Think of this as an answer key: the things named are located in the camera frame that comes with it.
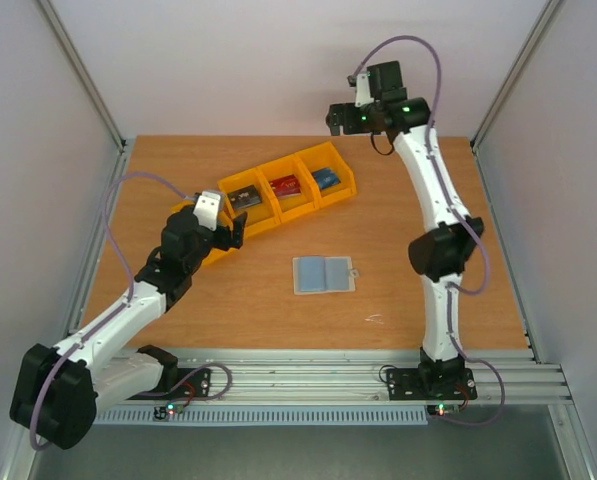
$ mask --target white mark on table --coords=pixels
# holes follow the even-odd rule
[[[380,325],[385,324],[380,313],[374,313],[373,315],[369,315],[367,318],[365,318],[365,322],[373,322],[378,323]]]

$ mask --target wooden tabletop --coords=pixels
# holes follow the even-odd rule
[[[329,137],[139,137],[129,171],[156,173],[190,194],[218,179],[330,140]],[[358,195],[249,239],[243,248],[201,267],[193,286],[165,316],[131,342],[140,346],[207,348],[415,349],[422,343],[422,284],[407,246],[423,233],[413,185],[397,155],[382,157],[366,137],[337,137],[355,173]],[[443,156],[473,216],[485,221],[492,257],[489,289],[460,299],[466,348],[526,348],[521,321],[475,161],[464,138],[443,138]],[[178,198],[160,184],[133,179],[122,189],[112,228],[134,272],[160,243]],[[360,277],[353,293],[297,296],[292,258],[349,255]],[[477,287],[483,262],[476,251],[463,285]],[[127,287],[107,245],[86,321]]]

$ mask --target wall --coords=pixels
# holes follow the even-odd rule
[[[443,135],[472,136],[544,1],[54,0],[125,136],[328,135],[330,103],[382,40],[423,36],[445,83]],[[423,47],[388,47],[414,96],[431,99]]]
[[[0,465],[24,352],[63,332],[115,148],[30,0],[0,1]]]
[[[565,2],[480,161],[527,315],[597,460],[597,0]]]

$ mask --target yellow tray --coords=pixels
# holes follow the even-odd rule
[[[320,190],[311,173],[322,168],[331,168],[340,179],[340,183]],[[295,175],[300,182],[300,195],[277,198],[269,182],[287,175]],[[249,185],[256,187],[262,203],[242,210],[234,210],[231,202],[226,198],[225,209],[218,218],[222,225],[231,228],[232,220],[241,213],[247,212],[245,239],[340,202],[357,193],[356,181],[351,168],[331,142],[301,150],[293,155],[264,163],[218,181],[218,188],[225,196],[229,192]],[[179,203],[173,207],[172,211],[178,212],[184,206],[191,204],[192,202],[189,201]],[[233,251],[223,252],[214,249],[203,261],[203,265],[213,263]]]

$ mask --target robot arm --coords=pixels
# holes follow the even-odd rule
[[[220,193],[204,191],[194,206],[171,215],[161,245],[151,252],[130,289],[80,331],[52,348],[37,344],[25,354],[10,409],[12,420],[30,427],[41,388],[50,381],[36,431],[66,449],[84,437],[97,413],[144,391],[169,391],[177,381],[177,359],[167,352],[147,346],[128,359],[112,357],[182,298],[212,248],[242,246],[247,216],[236,218],[231,231],[218,224],[222,205]],[[48,378],[59,362],[53,380]]]
[[[418,374],[422,390],[433,397],[439,389],[463,383],[466,378],[464,359],[450,336],[459,342],[458,291],[449,287],[460,285],[475,243],[456,214],[479,236],[484,231],[483,223],[480,218],[470,218],[460,201],[433,126],[427,144],[429,107],[423,98],[407,97],[399,63],[369,66],[366,72],[350,77],[349,83],[356,88],[356,99],[354,103],[329,107],[326,122],[332,135],[339,135],[341,127],[347,135],[385,132],[407,167],[422,208],[425,233],[410,243],[409,260],[421,275],[425,295],[426,329]]]

